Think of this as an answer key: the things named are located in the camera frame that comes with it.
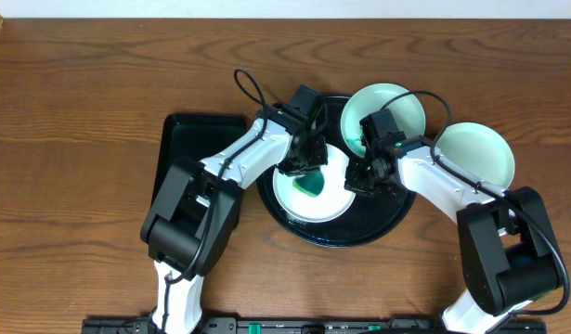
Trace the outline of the white plate with green spot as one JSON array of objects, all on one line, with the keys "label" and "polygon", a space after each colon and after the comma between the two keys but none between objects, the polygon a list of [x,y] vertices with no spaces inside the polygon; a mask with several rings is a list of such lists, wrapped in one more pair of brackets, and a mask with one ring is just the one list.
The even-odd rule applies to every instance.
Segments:
[{"label": "white plate with green spot", "polygon": [[356,194],[344,189],[349,158],[339,148],[328,144],[328,163],[319,168],[324,186],[315,196],[294,186],[299,177],[286,176],[276,170],[272,176],[273,192],[284,211],[298,221],[323,223],[342,215]]}]

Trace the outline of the green scrub sponge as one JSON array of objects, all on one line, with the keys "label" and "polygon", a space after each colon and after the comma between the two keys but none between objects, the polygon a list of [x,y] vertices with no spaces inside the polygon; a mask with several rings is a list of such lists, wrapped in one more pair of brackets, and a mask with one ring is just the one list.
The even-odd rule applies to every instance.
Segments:
[{"label": "green scrub sponge", "polygon": [[325,179],[322,172],[316,171],[294,178],[292,186],[301,193],[316,198],[324,189]]}]

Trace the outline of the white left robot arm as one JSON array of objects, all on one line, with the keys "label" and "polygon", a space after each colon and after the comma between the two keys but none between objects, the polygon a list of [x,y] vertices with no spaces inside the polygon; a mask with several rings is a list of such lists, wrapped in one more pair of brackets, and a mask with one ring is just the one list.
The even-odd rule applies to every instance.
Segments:
[{"label": "white left robot arm", "polygon": [[214,155],[170,165],[140,231],[159,276],[158,332],[199,326],[203,280],[227,246],[245,190],[272,167],[303,175],[326,164],[321,132],[310,119],[274,111]]}]

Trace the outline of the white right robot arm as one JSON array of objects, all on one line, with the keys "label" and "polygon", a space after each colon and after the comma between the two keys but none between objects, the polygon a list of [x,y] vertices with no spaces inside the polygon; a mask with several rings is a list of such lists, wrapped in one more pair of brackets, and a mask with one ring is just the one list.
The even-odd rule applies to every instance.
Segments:
[{"label": "white right robot arm", "polygon": [[353,156],[345,187],[361,195],[406,190],[426,198],[457,226],[466,290],[441,315],[453,333],[492,333],[529,304],[561,289],[562,311],[569,299],[569,274],[540,194],[509,190],[464,171],[436,144],[402,133],[371,140]]}]

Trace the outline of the light green plate with smear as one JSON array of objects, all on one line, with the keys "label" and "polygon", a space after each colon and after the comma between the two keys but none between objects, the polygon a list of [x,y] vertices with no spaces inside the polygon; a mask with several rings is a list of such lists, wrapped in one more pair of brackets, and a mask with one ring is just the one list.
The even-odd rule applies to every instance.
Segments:
[{"label": "light green plate with smear", "polygon": [[450,125],[436,146],[463,170],[494,185],[509,187],[515,174],[513,151],[493,129],[475,122]]}]

